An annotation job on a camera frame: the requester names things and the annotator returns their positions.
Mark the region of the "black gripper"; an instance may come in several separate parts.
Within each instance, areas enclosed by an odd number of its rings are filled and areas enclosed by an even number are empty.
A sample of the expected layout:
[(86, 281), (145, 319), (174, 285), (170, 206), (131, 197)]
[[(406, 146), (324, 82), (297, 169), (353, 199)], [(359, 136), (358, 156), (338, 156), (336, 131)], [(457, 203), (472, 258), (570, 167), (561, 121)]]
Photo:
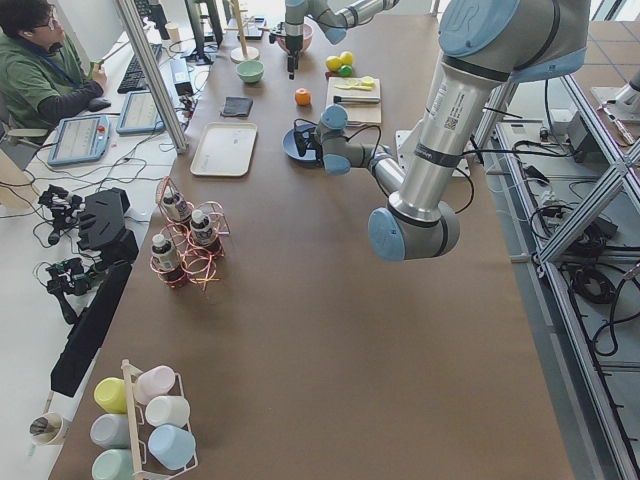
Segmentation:
[(298, 69), (298, 56), (302, 51), (304, 42), (304, 24), (280, 22), (269, 30), (269, 41), (276, 43), (282, 40), (285, 45), (287, 56), (287, 72), (290, 80), (295, 79)]
[(295, 160), (318, 161), (319, 144), (315, 138), (316, 127), (311, 124), (293, 128), (293, 150)]

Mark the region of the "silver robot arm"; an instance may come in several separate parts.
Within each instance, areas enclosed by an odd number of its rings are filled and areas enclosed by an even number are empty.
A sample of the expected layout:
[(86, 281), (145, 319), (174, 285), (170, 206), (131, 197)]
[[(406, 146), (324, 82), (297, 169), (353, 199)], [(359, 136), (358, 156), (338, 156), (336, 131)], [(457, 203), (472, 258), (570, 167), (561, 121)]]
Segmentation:
[(325, 0), (287, 0), (284, 20), (269, 31), (269, 42), (282, 39), (287, 52), (287, 72), (295, 79), (303, 49), (304, 21), (313, 20), (332, 45), (341, 42), (349, 29), (364, 25), (376, 14), (391, 10), (398, 0), (361, 0), (334, 11)]
[(407, 140), (406, 169), (384, 146), (353, 144), (348, 114), (333, 104), (314, 141), (327, 173), (367, 169), (387, 196), (368, 220), (372, 250), (387, 261), (433, 258), (451, 251), (459, 221), (442, 196), (491, 92), (511, 81), (564, 76), (584, 63), (587, 1), (453, 1), (439, 27), (439, 66), (427, 111)]

